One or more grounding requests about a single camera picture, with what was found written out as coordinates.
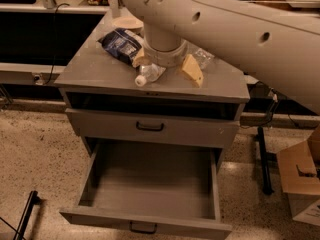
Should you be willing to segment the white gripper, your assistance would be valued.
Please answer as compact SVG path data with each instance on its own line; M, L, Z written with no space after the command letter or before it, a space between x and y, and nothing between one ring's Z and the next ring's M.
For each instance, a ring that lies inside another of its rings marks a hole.
M141 48L134 57L132 66L137 68L139 66L150 65L152 62L161 67L171 68L180 66L183 63L181 67L183 75L196 87L200 88L204 79L202 70L193 55L187 55L187 51L188 42L186 40L183 40L182 44L172 51L156 50L145 41L143 48Z

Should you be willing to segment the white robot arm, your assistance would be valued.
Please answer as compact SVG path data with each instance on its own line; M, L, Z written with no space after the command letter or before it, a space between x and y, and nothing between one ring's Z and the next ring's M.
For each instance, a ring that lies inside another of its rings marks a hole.
M239 0L123 0L160 64L187 40L320 113L320 19Z

